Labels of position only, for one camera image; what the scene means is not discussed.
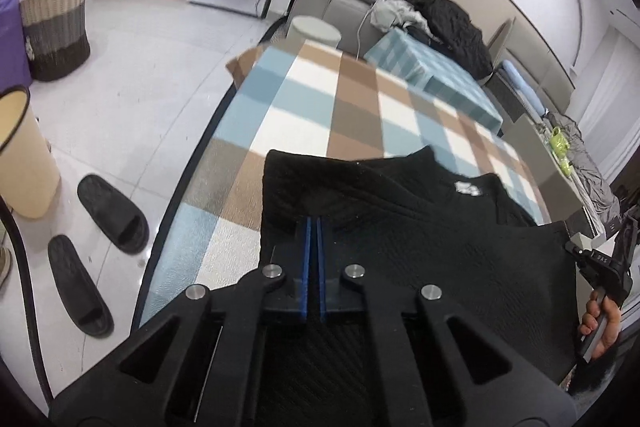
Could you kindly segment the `black knit sweater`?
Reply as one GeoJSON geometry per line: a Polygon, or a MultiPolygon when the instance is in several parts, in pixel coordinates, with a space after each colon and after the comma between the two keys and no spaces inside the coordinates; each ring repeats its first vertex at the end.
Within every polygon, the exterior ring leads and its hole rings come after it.
{"type": "Polygon", "coordinates": [[[561,388],[578,329],[566,242],[563,225],[537,225],[498,176],[457,176],[430,148],[360,161],[273,150],[262,175],[259,261],[280,265],[285,284],[262,317],[258,423],[574,424],[575,404],[561,388]]]}

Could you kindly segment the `grey bedside cabinet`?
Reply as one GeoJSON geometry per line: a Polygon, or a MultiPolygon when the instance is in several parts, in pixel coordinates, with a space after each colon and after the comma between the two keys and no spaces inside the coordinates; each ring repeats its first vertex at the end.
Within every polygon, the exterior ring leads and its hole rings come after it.
{"type": "Polygon", "coordinates": [[[577,173],[565,174],[541,127],[522,115],[503,133],[533,175],[551,221],[564,221],[570,233],[603,239],[605,228],[577,173]]]}

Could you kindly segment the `grey crumpled garment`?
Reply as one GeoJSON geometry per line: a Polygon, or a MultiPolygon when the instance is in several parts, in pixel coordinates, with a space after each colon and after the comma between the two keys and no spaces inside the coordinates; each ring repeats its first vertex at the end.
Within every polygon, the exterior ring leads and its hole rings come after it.
{"type": "Polygon", "coordinates": [[[567,157],[576,170],[577,176],[585,187],[594,209],[604,225],[609,225],[620,217],[620,201],[613,194],[608,182],[586,149],[576,122],[564,114],[549,112],[546,119],[551,128],[559,128],[567,139],[570,148],[567,157]]]}

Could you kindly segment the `yellow green toy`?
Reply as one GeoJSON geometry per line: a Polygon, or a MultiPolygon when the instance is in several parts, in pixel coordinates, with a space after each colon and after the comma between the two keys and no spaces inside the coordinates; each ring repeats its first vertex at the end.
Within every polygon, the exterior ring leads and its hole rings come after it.
{"type": "Polygon", "coordinates": [[[556,159],[559,161],[559,167],[562,173],[564,173],[565,176],[569,176],[573,169],[567,156],[567,152],[570,150],[570,143],[568,143],[566,136],[559,127],[553,128],[549,138],[549,145],[556,159]]]}

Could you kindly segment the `checkered plaid blanket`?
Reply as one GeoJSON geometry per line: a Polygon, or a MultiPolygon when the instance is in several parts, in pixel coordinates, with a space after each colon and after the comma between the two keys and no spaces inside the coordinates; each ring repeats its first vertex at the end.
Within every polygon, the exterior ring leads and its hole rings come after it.
{"type": "Polygon", "coordinates": [[[323,44],[274,44],[241,56],[172,194],[134,308],[149,320],[186,286],[228,286],[258,262],[262,169],[270,150],[338,159],[407,155],[424,146],[462,176],[495,173],[538,223],[549,211],[525,161],[499,136],[480,86],[409,81],[323,44]]]}

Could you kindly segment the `black slipper far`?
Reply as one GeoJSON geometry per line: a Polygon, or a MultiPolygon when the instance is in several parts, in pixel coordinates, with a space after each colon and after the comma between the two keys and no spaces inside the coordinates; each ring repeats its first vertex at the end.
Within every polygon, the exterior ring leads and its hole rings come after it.
{"type": "Polygon", "coordinates": [[[77,187],[81,205],[101,232],[120,251],[140,254],[149,242],[150,228],[142,210],[97,174],[87,174],[77,187]]]}

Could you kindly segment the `black slipper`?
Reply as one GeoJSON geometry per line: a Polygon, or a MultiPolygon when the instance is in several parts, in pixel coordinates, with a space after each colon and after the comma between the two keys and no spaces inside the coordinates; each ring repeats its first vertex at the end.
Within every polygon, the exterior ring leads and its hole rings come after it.
{"type": "Polygon", "coordinates": [[[87,174],[77,187],[81,205],[101,232],[120,251],[140,254],[149,242],[150,228],[142,210],[97,174],[87,174]]]}
{"type": "Polygon", "coordinates": [[[58,295],[75,326],[90,337],[110,335],[114,329],[111,311],[66,235],[50,239],[48,259],[58,295]]]}

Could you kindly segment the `teal checkered folded blanket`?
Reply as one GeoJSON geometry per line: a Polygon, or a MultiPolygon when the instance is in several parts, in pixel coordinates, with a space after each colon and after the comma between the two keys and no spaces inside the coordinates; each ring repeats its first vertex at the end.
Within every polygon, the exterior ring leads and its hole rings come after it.
{"type": "Polygon", "coordinates": [[[364,54],[377,68],[438,98],[497,134],[503,119],[477,81],[461,66],[405,31],[394,28],[364,54]]]}

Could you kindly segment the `white round stool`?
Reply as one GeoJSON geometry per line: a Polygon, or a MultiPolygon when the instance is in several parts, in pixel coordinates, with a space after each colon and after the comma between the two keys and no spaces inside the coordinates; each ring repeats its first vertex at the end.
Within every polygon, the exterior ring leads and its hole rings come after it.
{"type": "Polygon", "coordinates": [[[286,38],[303,42],[311,40],[336,49],[342,40],[341,31],[320,18],[297,15],[288,26],[286,38]]]}

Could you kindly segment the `black slipper near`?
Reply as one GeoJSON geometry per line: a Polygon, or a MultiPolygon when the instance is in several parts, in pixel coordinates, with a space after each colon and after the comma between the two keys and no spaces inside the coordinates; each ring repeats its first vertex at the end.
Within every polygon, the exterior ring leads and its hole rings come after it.
{"type": "Polygon", "coordinates": [[[48,259],[58,295],[75,326],[90,337],[110,335],[114,329],[111,311],[66,235],[50,239],[48,259]]]}

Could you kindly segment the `grey sofa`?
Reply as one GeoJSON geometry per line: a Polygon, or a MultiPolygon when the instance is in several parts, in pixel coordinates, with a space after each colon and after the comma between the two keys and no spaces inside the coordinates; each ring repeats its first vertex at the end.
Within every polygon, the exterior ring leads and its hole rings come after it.
{"type": "Polygon", "coordinates": [[[353,56],[364,57],[384,32],[371,22],[372,5],[363,0],[294,0],[287,25],[296,16],[312,16],[334,26],[342,35],[337,47],[353,56]]]}

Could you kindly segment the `black quilted jacket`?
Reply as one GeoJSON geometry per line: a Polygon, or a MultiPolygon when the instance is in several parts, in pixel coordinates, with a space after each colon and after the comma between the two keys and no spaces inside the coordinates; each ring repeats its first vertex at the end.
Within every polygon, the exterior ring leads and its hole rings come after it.
{"type": "Polygon", "coordinates": [[[475,80],[491,75],[494,66],[483,33],[461,6],[451,0],[404,1],[423,16],[428,26],[427,30],[409,26],[407,32],[412,38],[455,61],[475,80]]]}

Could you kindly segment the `beige trash bin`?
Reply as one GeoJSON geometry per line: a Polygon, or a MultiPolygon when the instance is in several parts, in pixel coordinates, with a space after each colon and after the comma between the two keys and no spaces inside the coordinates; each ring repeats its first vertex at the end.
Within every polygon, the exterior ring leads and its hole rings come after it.
{"type": "Polygon", "coordinates": [[[30,92],[23,86],[1,93],[0,169],[1,197],[6,205],[24,218],[42,218],[61,176],[30,106],[30,92]]]}

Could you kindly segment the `woven laundry basket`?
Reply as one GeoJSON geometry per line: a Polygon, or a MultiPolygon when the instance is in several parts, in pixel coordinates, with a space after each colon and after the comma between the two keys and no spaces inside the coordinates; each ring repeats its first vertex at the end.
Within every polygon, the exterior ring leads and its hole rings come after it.
{"type": "Polygon", "coordinates": [[[21,0],[30,75],[50,82],[75,72],[90,56],[86,0],[21,0]]]}

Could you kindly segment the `purple bag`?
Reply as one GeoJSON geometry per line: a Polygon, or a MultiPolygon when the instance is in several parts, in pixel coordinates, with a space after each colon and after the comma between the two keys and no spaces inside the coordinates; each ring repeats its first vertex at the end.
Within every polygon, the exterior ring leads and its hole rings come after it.
{"type": "Polygon", "coordinates": [[[0,5],[0,89],[32,83],[21,17],[20,0],[1,0],[0,5]]]}

